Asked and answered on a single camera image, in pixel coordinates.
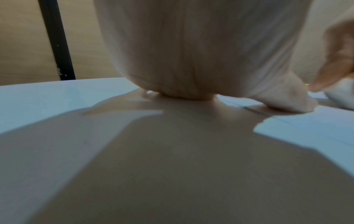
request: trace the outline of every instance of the table surface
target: table surface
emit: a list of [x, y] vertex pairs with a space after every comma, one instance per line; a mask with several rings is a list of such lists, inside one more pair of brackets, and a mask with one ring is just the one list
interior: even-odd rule
[[290, 115], [124, 78], [2, 86], [0, 223], [352, 223], [354, 112], [312, 95]]

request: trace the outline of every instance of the wooden panel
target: wooden panel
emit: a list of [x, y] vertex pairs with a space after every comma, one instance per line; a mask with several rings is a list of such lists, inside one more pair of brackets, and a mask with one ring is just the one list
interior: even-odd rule
[[60, 80], [37, 0], [0, 4], [0, 85]]
[[76, 79], [121, 77], [108, 58], [92, 0], [58, 0]]

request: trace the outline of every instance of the skin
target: skin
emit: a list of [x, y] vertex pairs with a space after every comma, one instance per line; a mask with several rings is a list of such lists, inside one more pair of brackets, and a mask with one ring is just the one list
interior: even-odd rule
[[354, 78], [354, 6], [326, 29], [323, 43], [326, 61], [309, 86], [313, 92], [332, 89], [343, 78]]
[[312, 0], [94, 0], [124, 77], [171, 97], [247, 97], [290, 112], [317, 102], [289, 71]]

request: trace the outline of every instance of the finger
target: finger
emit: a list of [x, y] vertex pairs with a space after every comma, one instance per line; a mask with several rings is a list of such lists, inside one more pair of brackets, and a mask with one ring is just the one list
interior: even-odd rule
[[302, 80], [292, 72], [253, 99], [269, 107], [296, 113], [312, 112], [318, 105], [308, 95]]
[[326, 62], [319, 70], [314, 82], [309, 85], [311, 92], [319, 92], [349, 76], [353, 70], [353, 59], [338, 59], [333, 62]]

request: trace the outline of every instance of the black pole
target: black pole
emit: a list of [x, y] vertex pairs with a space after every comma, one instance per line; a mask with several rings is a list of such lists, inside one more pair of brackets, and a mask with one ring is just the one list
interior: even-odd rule
[[71, 62], [65, 31], [57, 0], [38, 0], [42, 17], [52, 46], [56, 67], [61, 80], [74, 80], [75, 73]]

